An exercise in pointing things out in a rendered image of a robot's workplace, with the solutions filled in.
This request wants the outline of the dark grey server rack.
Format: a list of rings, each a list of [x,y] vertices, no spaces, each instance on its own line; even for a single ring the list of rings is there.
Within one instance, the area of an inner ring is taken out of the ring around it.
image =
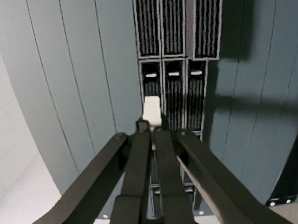
[[[158,96],[259,202],[298,203],[298,0],[0,0],[0,53],[61,196]]]

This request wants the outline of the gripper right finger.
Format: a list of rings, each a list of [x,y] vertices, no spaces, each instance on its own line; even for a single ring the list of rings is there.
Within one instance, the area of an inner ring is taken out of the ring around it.
[[[171,132],[158,96],[152,132],[165,224],[196,224],[177,159],[220,224],[293,224],[260,203],[191,130]]]

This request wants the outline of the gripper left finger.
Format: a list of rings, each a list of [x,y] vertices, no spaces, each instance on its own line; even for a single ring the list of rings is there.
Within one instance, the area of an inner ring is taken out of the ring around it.
[[[109,224],[147,219],[154,150],[152,97],[145,97],[144,117],[139,119],[134,134],[113,135],[54,206],[31,224],[94,224],[125,170]]]

